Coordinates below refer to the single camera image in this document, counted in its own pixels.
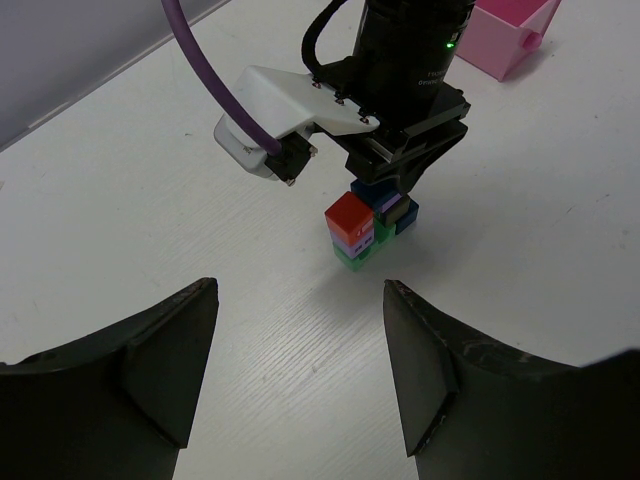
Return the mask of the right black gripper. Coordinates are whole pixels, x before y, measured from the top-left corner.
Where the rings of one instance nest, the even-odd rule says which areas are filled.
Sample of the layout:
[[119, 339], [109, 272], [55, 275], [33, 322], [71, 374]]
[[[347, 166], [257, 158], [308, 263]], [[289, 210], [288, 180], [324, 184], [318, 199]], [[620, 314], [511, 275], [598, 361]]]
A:
[[392, 180], [408, 194], [464, 138], [470, 105], [444, 78], [470, 16], [468, 1], [368, 1], [352, 54], [312, 61], [314, 80], [380, 121], [370, 133], [332, 137], [358, 180]]

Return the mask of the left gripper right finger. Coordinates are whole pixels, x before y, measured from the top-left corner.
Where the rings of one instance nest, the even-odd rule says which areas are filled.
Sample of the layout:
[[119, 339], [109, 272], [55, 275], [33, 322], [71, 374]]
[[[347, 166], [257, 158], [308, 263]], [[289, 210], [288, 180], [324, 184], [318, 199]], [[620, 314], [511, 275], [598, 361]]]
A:
[[635, 479], [639, 353], [585, 366], [509, 346], [397, 280], [383, 317], [407, 455], [422, 479]]

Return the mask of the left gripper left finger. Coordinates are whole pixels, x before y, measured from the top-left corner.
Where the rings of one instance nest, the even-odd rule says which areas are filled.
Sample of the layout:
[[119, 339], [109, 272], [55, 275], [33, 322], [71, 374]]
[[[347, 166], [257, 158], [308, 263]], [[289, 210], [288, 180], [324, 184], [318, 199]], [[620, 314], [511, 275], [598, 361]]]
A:
[[1, 366], [4, 479], [170, 479], [190, 439], [219, 308], [201, 278]]

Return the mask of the purple cube block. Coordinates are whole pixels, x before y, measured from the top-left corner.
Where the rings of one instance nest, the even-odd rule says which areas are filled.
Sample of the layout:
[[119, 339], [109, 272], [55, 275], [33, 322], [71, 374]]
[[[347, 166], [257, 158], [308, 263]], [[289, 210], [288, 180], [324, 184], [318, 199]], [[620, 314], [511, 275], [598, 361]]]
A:
[[375, 239], [375, 230], [371, 228], [359, 237], [352, 245], [345, 243], [334, 231], [330, 230], [332, 242], [349, 259], [354, 259], [369, 248]]
[[378, 211], [380, 213], [384, 213], [387, 210], [389, 210], [390, 208], [392, 208], [397, 202], [399, 202], [402, 199], [402, 196], [400, 194], [396, 194], [394, 195], [392, 198], [390, 198], [389, 200], [387, 200], [386, 202], [384, 202], [378, 209]]

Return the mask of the long dark blue block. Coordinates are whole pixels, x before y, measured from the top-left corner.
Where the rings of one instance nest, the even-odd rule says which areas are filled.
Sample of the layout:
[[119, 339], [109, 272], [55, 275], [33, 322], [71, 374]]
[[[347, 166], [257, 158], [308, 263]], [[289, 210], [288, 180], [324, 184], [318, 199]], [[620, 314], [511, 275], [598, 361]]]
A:
[[354, 180], [350, 184], [350, 190], [376, 213], [380, 213], [378, 209], [384, 202], [394, 195], [400, 194], [392, 180], [372, 185], [367, 185], [360, 180]]

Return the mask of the small dark blue cube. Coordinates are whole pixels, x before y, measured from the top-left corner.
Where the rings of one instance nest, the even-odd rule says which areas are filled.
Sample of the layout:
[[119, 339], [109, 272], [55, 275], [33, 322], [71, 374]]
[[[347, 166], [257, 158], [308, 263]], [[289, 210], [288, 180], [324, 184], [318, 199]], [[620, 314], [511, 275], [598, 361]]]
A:
[[400, 217], [396, 222], [395, 234], [400, 235], [404, 232], [411, 224], [413, 224], [418, 216], [419, 205], [414, 200], [411, 200], [409, 203], [409, 208], [407, 212]]

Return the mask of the olive grey cube block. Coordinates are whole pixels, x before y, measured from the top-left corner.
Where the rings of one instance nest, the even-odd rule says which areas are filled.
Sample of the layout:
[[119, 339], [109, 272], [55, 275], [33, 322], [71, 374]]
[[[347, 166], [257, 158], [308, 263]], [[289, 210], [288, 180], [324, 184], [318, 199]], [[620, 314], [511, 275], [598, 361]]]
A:
[[381, 224], [385, 228], [390, 228], [408, 212], [410, 203], [411, 199], [409, 196], [401, 197], [391, 207], [380, 214]]

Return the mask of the green ridged block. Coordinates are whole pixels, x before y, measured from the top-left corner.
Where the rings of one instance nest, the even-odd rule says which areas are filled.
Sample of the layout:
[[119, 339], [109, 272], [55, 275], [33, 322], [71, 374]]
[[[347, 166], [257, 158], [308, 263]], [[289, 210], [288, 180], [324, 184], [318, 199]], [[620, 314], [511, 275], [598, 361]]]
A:
[[336, 243], [332, 243], [336, 257], [352, 272], [358, 271], [368, 260], [384, 249], [396, 236], [396, 225], [384, 227], [379, 221], [374, 221], [373, 241], [358, 255], [350, 258]]

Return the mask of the red cube block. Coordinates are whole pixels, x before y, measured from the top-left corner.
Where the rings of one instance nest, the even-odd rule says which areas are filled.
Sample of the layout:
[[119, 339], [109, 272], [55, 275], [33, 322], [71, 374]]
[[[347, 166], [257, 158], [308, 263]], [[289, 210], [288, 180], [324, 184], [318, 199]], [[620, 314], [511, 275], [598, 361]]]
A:
[[349, 246], [373, 228], [373, 210], [353, 192], [344, 193], [324, 215], [328, 228]]

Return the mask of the pink plastic box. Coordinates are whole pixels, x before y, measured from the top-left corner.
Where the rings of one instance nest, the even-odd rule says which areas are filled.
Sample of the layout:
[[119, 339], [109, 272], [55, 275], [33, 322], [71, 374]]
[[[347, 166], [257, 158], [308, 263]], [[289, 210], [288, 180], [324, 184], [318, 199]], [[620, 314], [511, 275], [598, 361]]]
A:
[[456, 56], [502, 82], [539, 49], [560, 4], [561, 0], [477, 1]]

